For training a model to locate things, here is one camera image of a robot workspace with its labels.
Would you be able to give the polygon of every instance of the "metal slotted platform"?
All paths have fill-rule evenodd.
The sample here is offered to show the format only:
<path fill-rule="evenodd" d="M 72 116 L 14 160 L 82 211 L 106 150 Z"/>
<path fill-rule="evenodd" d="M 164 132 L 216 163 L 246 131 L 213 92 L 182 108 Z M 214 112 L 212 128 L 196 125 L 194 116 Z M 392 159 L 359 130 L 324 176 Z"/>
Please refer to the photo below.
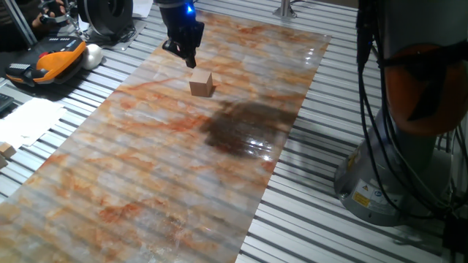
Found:
<path fill-rule="evenodd" d="M 272 15 L 279 0 L 199 0 L 196 8 L 332 36 L 301 111 L 265 191 L 239 262 L 440 262 L 441 226 L 419 230 L 379 227 L 358 220 L 333 192 L 339 163 L 363 139 L 355 65 L 356 9 L 319 2 L 294 6 L 298 17 Z M 104 50 L 105 60 L 82 70 L 65 85 L 75 88 L 60 101 L 67 114 L 31 147 L 22 147 L 0 170 L 0 202 L 11 195 L 166 37 L 157 7 L 126 51 Z M 366 88 L 375 112 L 380 77 L 371 58 Z M 10 82 L 0 93 L 18 104 L 31 99 Z"/>

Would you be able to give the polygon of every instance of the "white paper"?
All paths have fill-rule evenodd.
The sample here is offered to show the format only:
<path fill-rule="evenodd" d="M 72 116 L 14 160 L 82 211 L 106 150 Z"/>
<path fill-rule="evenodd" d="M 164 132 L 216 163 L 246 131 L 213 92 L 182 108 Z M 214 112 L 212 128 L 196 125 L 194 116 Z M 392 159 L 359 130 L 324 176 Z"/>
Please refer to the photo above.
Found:
<path fill-rule="evenodd" d="M 0 141 L 18 149 L 31 146 L 66 112 L 63 105 L 33 98 L 0 120 Z"/>
<path fill-rule="evenodd" d="M 133 14 L 134 18 L 147 18 L 151 11 L 153 0 L 133 0 Z"/>

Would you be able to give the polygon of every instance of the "marble-patterned mat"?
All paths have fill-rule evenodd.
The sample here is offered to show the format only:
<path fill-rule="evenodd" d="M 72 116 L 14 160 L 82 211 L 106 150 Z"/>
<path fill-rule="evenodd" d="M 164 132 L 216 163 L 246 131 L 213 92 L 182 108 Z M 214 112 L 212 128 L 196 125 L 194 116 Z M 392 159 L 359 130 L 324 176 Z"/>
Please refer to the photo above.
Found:
<path fill-rule="evenodd" d="M 0 205 L 0 262 L 233 262 L 330 37 L 198 12 Z"/>

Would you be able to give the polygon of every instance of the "orange and black device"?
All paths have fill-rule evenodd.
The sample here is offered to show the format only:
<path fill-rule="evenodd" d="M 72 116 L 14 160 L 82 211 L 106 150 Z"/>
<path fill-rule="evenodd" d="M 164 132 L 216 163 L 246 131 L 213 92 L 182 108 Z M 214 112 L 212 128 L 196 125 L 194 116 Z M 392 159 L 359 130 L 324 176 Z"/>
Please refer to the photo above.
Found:
<path fill-rule="evenodd" d="M 46 37 L 10 64 L 5 73 L 11 81 L 31 87 L 63 83 L 81 68 L 85 49 L 86 43 L 79 37 Z"/>

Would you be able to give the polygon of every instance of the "wooden cube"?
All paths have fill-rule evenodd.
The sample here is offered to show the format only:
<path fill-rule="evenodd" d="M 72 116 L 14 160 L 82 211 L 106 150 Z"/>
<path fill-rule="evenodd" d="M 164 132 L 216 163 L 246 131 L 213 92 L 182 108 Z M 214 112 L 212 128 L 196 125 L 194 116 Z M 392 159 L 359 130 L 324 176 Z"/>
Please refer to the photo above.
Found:
<path fill-rule="evenodd" d="M 0 156 L 0 169 L 7 165 L 8 165 L 7 160 L 5 160 L 5 158 Z"/>
<path fill-rule="evenodd" d="M 192 96 L 209 97 L 212 88 L 213 78 L 211 77 L 211 72 L 195 69 L 190 78 L 190 92 L 192 92 Z"/>
<path fill-rule="evenodd" d="M 16 150 L 13 146 L 9 145 L 6 142 L 2 142 L 0 145 L 0 154 L 5 157 L 6 159 L 11 158 L 16 153 Z"/>

